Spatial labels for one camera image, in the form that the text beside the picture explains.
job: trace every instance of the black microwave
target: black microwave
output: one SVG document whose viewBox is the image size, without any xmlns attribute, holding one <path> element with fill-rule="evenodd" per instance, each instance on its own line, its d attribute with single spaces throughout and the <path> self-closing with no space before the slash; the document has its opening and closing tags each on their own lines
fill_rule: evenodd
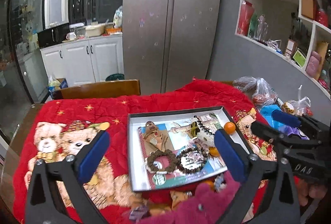
<svg viewBox="0 0 331 224">
<path fill-rule="evenodd" d="M 56 25 L 52 28 L 43 30 L 38 33 L 39 47 L 44 48 L 60 44 L 62 41 L 66 40 L 66 36 L 69 32 L 69 23 Z"/>
</svg>

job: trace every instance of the silver refrigerator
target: silver refrigerator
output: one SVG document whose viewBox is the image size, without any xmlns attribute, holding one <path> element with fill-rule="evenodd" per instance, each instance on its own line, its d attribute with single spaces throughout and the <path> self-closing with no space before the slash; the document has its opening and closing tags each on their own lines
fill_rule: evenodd
<svg viewBox="0 0 331 224">
<path fill-rule="evenodd" d="M 205 79 L 220 0 L 123 0 L 125 79 L 144 95 Z"/>
</svg>

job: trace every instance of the bolt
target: bolt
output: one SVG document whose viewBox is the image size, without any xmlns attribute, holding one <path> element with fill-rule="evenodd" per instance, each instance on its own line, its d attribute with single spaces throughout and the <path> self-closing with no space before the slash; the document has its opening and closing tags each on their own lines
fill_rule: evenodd
<svg viewBox="0 0 331 224">
<path fill-rule="evenodd" d="M 37 159 L 37 161 L 36 161 L 36 165 L 41 165 L 42 163 L 43 163 L 44 161 L 42 160 L 42 159 Z"/>
<path fill-rule="evenodd" d="M 66 161 L 67 162 L 74 161 L 74 159 L 75 159 L 75 156 L 74 155 L 68 155 L 68 156 L 66 156 Z"/>
<path fill-rule="evenodd" d="M 281 158 L 281 159 L 280 159 L 280 162 L 281 162 L 282 164 L 288 164 L 288 163 L 289 163 L 289 161 L 288 161 L 287 158 Z"/>
<path fill-rule="evenodd" d="M 257 161 L 259 159 L 259 156 L 256 154 L 249 154 L 248 158 L 252 161 Z"/>
</svg>

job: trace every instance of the mug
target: mug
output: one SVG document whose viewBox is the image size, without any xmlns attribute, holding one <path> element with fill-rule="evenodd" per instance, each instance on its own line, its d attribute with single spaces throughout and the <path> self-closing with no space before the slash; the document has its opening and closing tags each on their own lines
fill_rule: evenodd
<svg viewBox="0 0 331 224">
<path fill-rule="evenodd" d="M 68 33 L 67 36 L 66 36 L 66 39 L 67 40 L 70 40 L 70 41 L 73 41 L 77 38 L 76 34 L 75 33 Z"/>
</svg>

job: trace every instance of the human hand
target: human hand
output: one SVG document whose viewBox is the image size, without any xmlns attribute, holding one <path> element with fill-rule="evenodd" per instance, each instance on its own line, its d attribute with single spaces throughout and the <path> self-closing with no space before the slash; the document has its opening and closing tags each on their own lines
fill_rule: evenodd
<svg viewBox="0 0 331 224">
<path fill-rule="evenodd" d="M 328 190 L 324 185 L 308 184 L 303 179 L 300 179 L 296 186 L 301 206 L 307 205 L 308 196 L 313 199 L 323 199 Z"/>
</svg>

